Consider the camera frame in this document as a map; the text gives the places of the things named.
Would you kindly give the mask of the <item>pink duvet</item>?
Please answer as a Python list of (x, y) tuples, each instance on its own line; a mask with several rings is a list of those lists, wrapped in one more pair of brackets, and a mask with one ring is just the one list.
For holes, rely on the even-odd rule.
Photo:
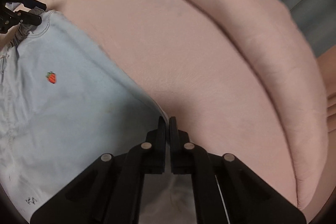
[(314, 54), (279, 0), (189, 0), (233, 40), (275, 104), (290, 148), (297, 203), (311, 202), (327, 159), (327, 95)]

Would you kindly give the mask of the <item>light blue denim pants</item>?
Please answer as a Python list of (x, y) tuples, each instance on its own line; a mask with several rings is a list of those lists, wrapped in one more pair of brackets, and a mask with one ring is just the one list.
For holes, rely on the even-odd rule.
[(1, 185), (33, 214), (104, 153), (121, 155), (157, 128), (190, 116), (190, 97), (151, 98), (84, 31), (34, 10), (1, 50)]

